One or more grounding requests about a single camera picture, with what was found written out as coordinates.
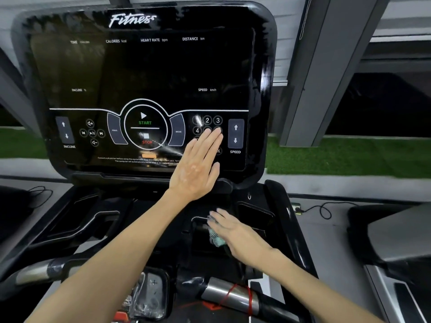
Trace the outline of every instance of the person's left arm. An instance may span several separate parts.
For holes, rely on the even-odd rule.
[[[66,279],[27,323],[111,322],[172,219],[212,189],[219,174],[219,163],[213,161],[222,138],[216,129],[193,139],[161,199]]]

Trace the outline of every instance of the red string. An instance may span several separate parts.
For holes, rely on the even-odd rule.
[[[222,299],[222,301],[221,301],[218,305],[223,304],[223,303],[226,301],[226,299],[228,299],[229,294],[231,293],[231,291],[232,291],[232,290],[234,290],[237,286],[238,286],[238,284],[237,284],[237,283],[235,283],[235,284],[234,284],[234,285],[229,289],[229,291],[228,291],[228,293],[226,294],[226,296],[224,296],[224,298]],[[249,286],[247,286],[247,289],[248,289],[248,315],[249,315],[249,316],[252,316],[252,315],[253,315],[253,308],[252,308],[251,304],[252,304],[252,301],[253,301],[253,293],[251,292],[251,289],[250,289],[250,287],[249,287]]]

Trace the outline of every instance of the electrical outlet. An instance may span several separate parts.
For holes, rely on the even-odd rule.
[[[294,212],[296,215],[301,215],[301,204],[300,203],[292,203],[292,207],[294,208]]]

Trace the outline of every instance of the power cord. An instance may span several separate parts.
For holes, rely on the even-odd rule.
[[[39,196],[43,192],[50,192],[50,195],[48,196],[48,198],[46,200],[44,200],[42,202],[42,204],[39,204],[38,206],[35,206],[35,207],[30,207],[30,209],[32,209],[32,210],[34,210],[35,208],[38,208],[38,207],[42,206],[43,204],[45,204],[51,198],[51,196],[54,193],[54,191],[52,191],[51,189],[47,189],[45,186],[36,186],[36,187],[30,188],[28,190],[28,192],[30,192],[30,193],[37,193],[35,195],[32,195],[33,198]]]
[[[350,202],[350,201],[327,201],[327,202],[323,203],[322,205],[315,205],[315,206],[311,206],[309,209],[304,210],[304,211],[303,211],[303,210],[301,210],[301,209],[299,209],[299,208],[297,208],[297,209],[295,210],[295,212],[298,212],[298,213],[303,214],[303,213],[305,213],[305,212],[308,212],[309,210],[312,210],[312,209],[314,209],[314,208],[316,208],[316,207],[319,207],[319,213],[320,213],[320,216],[321,216],[322,218],[324,218],[325,220],[329,220],[329,219],[331,219],[331,217],[332,217],[332,213],[331,213],[331,211],[330,211],[330,210],[328,210],[328,209],[325,207],[325,205],[326,205],[326,204],[351,204],[351,205],[354,205],[354,206],[358,206],[358,204],[352,203],[352,202]],[[325,216],[323,216],[322,209],[325,209],[325,210],[326,210],[326,212],[328,212],[328,213],[329,213],[329,217],[325,217]]]

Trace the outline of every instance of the person's right arm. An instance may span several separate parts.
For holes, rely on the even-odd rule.
[[[208,220],[208,225],[226,241],[235,258],[278,281],[321,321],[383,323],[294,264],[225,210],[217,209],[210,214],[218,223]]]

